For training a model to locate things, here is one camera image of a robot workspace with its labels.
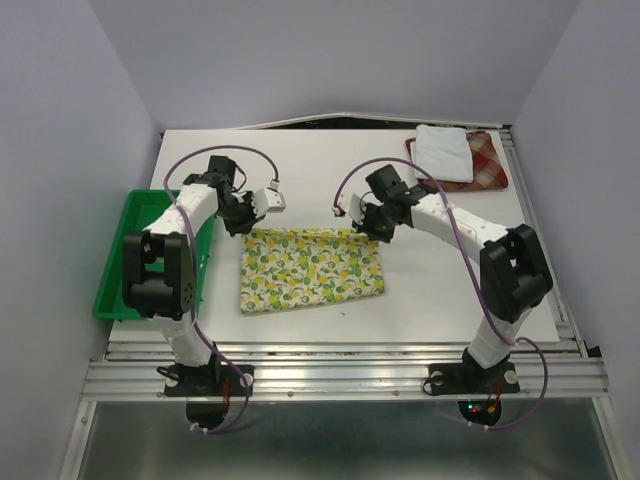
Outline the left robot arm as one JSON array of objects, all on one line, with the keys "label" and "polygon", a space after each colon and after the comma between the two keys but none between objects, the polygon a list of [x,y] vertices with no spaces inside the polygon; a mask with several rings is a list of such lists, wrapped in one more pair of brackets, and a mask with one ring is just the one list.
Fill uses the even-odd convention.
[{"label": "left robot arm", "polygon": [[248,234],[260,220],[250,192],[234,187],[240,171],[227,156],[213,155],[207,169],[190,174],[182,189],[167,194],[170,206],[122,243],[122,297],[126,306],[148,319],[174,354],[174,364],[159,373],[171,388],[208,395],[222,382],[224,359],[198,326],[199,254],[195,236],[213,217],[223,221],[230,236]]}]

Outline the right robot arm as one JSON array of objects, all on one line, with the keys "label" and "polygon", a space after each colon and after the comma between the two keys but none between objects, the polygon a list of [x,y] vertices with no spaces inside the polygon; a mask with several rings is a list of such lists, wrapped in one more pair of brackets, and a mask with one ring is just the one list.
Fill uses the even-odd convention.
[{"label": "right robot arm", "polygon": [[425,393],[484,394],[493,386],[518,392],[511,349],[522,339],[524,320],[553,287],[536,231],[526,224],[509,228],[461,209],[439,183],[408,186],[391,165],[368,175],[366,182],[375,200],[352,197],[354,229],[388,243],[397,227],[407,226],[457,248],[483,313],[461,360],[430,366]]}]

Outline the white skirt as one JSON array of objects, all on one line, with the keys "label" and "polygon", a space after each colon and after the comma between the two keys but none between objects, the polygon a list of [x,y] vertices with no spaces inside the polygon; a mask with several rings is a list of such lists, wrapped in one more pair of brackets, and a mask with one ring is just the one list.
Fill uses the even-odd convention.
[{"label": "white skirt", "polygon": [[419,125],[411,155],[436,180],[470,183],[474,178],[472,152],[464,129]]}]

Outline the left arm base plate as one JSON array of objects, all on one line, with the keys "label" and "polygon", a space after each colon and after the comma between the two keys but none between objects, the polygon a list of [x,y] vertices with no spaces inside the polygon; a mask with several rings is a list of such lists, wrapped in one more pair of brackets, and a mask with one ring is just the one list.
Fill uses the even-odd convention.
[{"label": "left arm base plate", "polygon": [[187,367],[180,364],[159,366],[164,378],[166,397],[244,397],[252,395],[253,385],[246,387],[240,375],[229,365]]}]

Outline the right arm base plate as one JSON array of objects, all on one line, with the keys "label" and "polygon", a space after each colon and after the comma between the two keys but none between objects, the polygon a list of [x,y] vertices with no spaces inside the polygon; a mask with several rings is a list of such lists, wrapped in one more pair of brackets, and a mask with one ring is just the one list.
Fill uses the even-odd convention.
[{"label": "right arm base plate", "polygon": [[516,394],[520,384],[510,362],[488,370],[463,363],[435,363],[428,366],[422,390],[431,396]]}]

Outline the yellow floral skirt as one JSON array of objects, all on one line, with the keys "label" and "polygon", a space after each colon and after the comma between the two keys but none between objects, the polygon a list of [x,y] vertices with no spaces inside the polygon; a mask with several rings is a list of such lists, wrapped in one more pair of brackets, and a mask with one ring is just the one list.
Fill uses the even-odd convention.
[{"label": "yellow floral skirt", "polygon": [[242,237],[244,315],[381,295],[379,244],[349,229],[254,229]]}]

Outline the red plaid skirt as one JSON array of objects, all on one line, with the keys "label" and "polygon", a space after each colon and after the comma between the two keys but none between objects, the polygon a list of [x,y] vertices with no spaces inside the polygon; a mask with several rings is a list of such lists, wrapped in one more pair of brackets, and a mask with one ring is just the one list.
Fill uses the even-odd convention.
[{"label": "red plaid skirt", "polygon": [[[467,140],[469,142],[473,158],[474,178],[470,183],[436,180],[427,171],[427,176],[418,172],[416,174],[416,178],[421,183],[425,183],[430,186],[433,185],[433,179],[435,179],[446,192],[476,192],[506,189],[509,186],[509,180],[500,162],[491,135],[483,130],[465,131],[467,133]],[[412,159],[411,150],[415,141],[415,136],[416,131],[412,138],[405,141],[405,149],[407,151],[408,159],[414,164],[416,163]]]}]

